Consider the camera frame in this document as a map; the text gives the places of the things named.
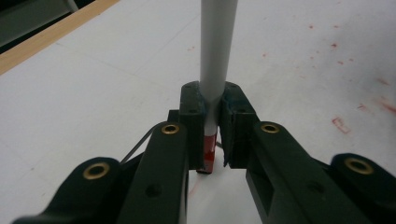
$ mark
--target brass screw insert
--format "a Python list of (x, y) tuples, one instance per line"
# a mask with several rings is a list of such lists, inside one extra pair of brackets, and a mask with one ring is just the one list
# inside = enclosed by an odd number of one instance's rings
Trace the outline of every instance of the brass screw insert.
[(266, 133), (279, 133), (279, 128), (274, 124), (263, 124), (262, 130)]
[(161, 131), (163, 131), (164, 134), (174, 134), (174, 133), (177, 133), (178, 130), (180, 130), (180, 129), (179, 129), (178, 126), (175, 125), (175, 124), (168, 124), (168, 125), (165, 125), (165, 126), (163, 126), (163, 128), (161, 129)]
[(98, 162), (90, 165), (85, 169), (83, 176), (86, 179), (93, 180), (105, 176), (110, 170), (110, 166), (105, 162)]
[(371, 175), (374, 172), (373, 167), (367, 161), (356, 158), (347, 158), (344, 161), (347, 168), (361, 175)]

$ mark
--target red stain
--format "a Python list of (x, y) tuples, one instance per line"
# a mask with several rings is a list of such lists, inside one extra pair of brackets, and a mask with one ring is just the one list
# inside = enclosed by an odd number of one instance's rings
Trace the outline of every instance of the red stain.
[(350, 129), (344, 124), (344, 121), (340, 118), (335, 118), (332, 120), (332, 123), (334, 124), (335, 127), (337, 127), (338, 130), (341, 131), (341, 133), (350, 133)]
[(390, 105), (384, 101), (381, 102), (381, 105), (384, 106), (390, 113), (396, 115), (396, 106)]
[(379, 77), (376, 79), (379, 83), (381, 83), (382, 85), (386, 85), (386, 86), (390, 86), (390, 84), (382, 77)]
[(201, 182), (201, 177), (198, 175), (197, 179), (195, 180), (194, 186), (192, 187), (192, 189), (189, 192), (189, 198), (192, 197), (195, 194), (200, 182)]

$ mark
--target white table surface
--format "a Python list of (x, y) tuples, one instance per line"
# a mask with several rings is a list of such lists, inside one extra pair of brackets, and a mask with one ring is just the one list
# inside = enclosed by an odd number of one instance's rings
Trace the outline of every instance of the white table surface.
[[(228, 80), (314, 158), (353, 152), (396, 175), (395, 11), (240, 0)], [(121, 0), (0, 76), (0, 222), (41, 212), (80, 163), (121, 160), (178, 108), (199, 55), (200, 1)], [(190, 175), (189, 224), (261, 223), (245, 171), (222, 168), (220, 149), (213, 175)]]

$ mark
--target black cable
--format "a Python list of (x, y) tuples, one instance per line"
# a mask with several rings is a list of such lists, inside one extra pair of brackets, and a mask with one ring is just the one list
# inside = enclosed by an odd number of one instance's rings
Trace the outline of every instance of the black cable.
[(164, 122), (158, 123), (156, 125), (154, 125), (150, 130), (148, 130), (148, 132), (142, 137), (142, 139), (139, 140), (139, 142), (136, 144), (136, 146), (134, 146), (131, 151), (128, 152), (128, 154), (126, 154), (126, 156), (124, 157), (124, 159), (122, 159), (122, 161), (120, 162), (121, 165), (123, 165), (125, 162), (127, 162), (129, 160), (129, 158), (132, 157), (132, 155), (134, 155), (134, 153), (142, 146), (142, 144), (146, 141), (146, 139), (149, 138), (149, 136), (152, 134), (152, 132), (154, 132), (154, 129), (156, 129), (157, 127), (159, 127), (160, 125), (163, 125)]
[(223, 148), (222, 144), (220, 142), (216, 142), (216, 146), (219, 147), (219, 148)]

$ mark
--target red smudge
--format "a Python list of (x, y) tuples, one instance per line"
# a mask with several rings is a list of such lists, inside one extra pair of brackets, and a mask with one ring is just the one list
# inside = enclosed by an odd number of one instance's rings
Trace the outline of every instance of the red smudge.
[(386, 86), (390, 86), (390, 84), (382, 77), (379, 77), (376, 79), (379, 83), (381, 83), (382, 85), (386, 85)]
[(350, 133), (350, 129), (344, 124), (344, 121), (340, 118), (335, 118), (332, 120), (332, 123), (341, 133)]
[(201, 178), (200, 178), (200, 176), (198, 175), (198, 176), (197, 176), (197, 179), (195, 180), (194, 186), (192, 187), (192, 189), (191, 189), (190, 192), (189, 192), (189, 198), (192, 197), (192, 196), (195, 194), (195, 192), (197, 191), (197, 188), (198, 188), (198, 185), (199, 185), (200, 182), (201, 182)]
[(384, 106), (389, 112), (396, 115), (396, 106), (390, 105), (387, 102), (382, 101), (381, 105)]
[(215, 163), (216, 136), (204, 136), (204, 168), (197, 170), (201, 174), (212, 174)]

